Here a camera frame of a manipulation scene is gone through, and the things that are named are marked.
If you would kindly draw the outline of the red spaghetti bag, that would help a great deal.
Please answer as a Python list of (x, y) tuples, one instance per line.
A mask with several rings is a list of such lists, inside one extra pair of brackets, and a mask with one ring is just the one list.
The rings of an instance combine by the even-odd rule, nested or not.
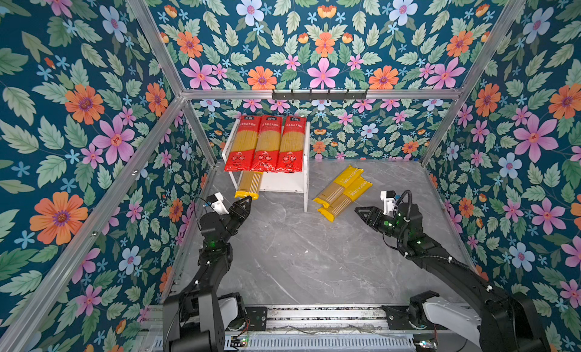
[(283, 118), (262, 116), (252, 171), (274, 172), (278, 164)]
[(254, 161), (260, 116), (243, 116), (225, 163), (225, 171), (249, 171)]
[(286, 118), (279, 148), (277, 172), (292, 174), (302, 171), (306, 132), (306, 118), (296, 116)]

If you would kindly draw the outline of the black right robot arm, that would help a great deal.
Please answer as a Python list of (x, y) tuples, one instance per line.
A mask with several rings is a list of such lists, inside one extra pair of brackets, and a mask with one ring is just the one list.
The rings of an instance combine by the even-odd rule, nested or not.
[(426, 234), (423, 215), (406, 190), (381, 193), (382, 208), (357, 207), (355, 212), (374, 231), (396, 240), (402, 257), (443, 281), (468, 303), (451, 305), (428, 291), (410, 299), (408, 316), (414, 327), (443, 326), (482, 351), (549, 351), (551, 346), (535, 305), (525, 294), (494, 287), (472, 267), (454, 258)]

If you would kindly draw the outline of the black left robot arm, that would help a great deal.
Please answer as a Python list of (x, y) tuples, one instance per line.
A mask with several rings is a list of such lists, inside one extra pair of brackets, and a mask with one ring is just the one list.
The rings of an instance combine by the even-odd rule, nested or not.
[(198, 272), (181, 292), (163, 303), (164, 351), (224, 350), (228, 323), (223, 320), (217, 292), (233, 260), (229, 240), (249, 217), (252, 201), (246, 196), (225, 214), (208, 212), (198, 222), (203, 237)]

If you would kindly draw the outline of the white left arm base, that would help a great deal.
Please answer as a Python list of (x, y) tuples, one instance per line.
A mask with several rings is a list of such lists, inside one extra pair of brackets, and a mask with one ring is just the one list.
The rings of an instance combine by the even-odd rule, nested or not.
[(248, 313), (240, 293), (233, 292), (219, 297), (219, 309), (226, 329), (240, 331), (245, 328)]

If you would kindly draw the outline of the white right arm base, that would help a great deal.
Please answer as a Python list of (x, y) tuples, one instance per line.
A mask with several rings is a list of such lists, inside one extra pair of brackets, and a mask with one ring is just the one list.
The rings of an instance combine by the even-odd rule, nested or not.
[(414, 327), (443, 326), (473, 344), (480, 346), (481, 318), (471, 307), (454, 304), (438, 293), (427, 291), (409, 299), (409, 322)]

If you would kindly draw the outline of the yellow pasta pack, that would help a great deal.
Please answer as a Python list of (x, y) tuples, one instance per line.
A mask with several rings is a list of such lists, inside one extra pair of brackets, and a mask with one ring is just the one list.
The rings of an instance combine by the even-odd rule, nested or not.
[(241, 179), (235, 193), (235, 198), (243, 199), (249, 196), (253, 200), (259, 199), (262, 179), (262, 172), (243, 171), (241, 173)]
[(328, 207), (324, 205), (318, 209), (318, 212), (328, 221), (334, 222), (337, 216), (349, 208), (358, 198), (360, 198), (373, 184), (362, 177), (358, 177), (343, 190)]
[(361, 168), (355, 168), (352, 165), (346, 167), (333, 181), (313, 199), (313, 202), (322, 205), (324, 208), (329, 208), (339, 196), (365, 171)]

